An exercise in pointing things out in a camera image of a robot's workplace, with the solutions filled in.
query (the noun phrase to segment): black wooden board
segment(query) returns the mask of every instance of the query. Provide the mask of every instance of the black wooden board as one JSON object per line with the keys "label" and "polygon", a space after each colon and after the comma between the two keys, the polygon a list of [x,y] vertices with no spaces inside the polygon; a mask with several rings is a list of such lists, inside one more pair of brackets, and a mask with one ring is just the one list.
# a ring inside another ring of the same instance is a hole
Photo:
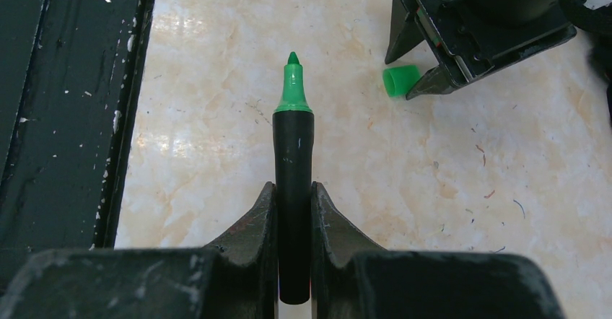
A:
{"label": "black wooden board", "polygon": [[153,1],[47,0],[38,15],[0,185],[0,294],[29,253],[113,246]]}

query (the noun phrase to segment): paint speck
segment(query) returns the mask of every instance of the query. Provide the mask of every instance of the paint speck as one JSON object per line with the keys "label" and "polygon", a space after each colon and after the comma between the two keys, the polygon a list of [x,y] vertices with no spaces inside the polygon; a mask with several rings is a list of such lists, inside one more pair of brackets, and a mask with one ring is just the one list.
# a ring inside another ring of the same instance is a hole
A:
{"label": "paint speck", "polygon": [[132,46],[134,45],[134,34],[130,35],[128,39],[128,52],[132,51]]}
{"label": "paint speck", "polygon": [[138,289],[136,289],[136,291],[134,292],[134,295],[136,296],[136,298],[144,299],[144,294],[146,291],[147,291],[147,288],[145,288],[144,285],[141,285],[140,287],[138,287]]}
{"label": "paint speck", "polygon": [[197,281],[201,277],[202,277],[202,271],[197,271],[196,273],[191,275],[191,277],[189,277],[189,281]]}
{"label": "paint speck", "polygon": [[189,258],[189,268],[196,267],[196,263],[198,262],[198,256],[193,254],[191,258]]}
{"label": "paint speck", "polygon": [[106,308],[113,308],[115,307],[117,304],[119,303],[119,299],[117,297],[113,297],[110,302],[108,303],[108,305],[106,306]]}
{"label": "paint speck", "polygon": [[119,128],[119,118],[121,118],[121,111],[115,110],[115,117],[113,118],[113,133],[117,132]]}

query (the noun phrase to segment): table surface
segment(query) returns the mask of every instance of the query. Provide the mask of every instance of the table surface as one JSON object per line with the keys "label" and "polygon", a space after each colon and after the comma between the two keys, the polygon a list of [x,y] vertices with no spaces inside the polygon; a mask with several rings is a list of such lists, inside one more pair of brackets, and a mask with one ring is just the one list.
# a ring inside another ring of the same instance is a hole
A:
{"label": "table surface", "polygon": [[[296,51],[313,180],[389,249],[517,253],[569,318],[612,310],[612,132],[588,37],[446,96],[383,87],[391,0],[157,0],[116,246],[199,246],[274,181]],[[437,64],[425,43],[394,65]],[[281,316],[308,318],[308,306]]]}

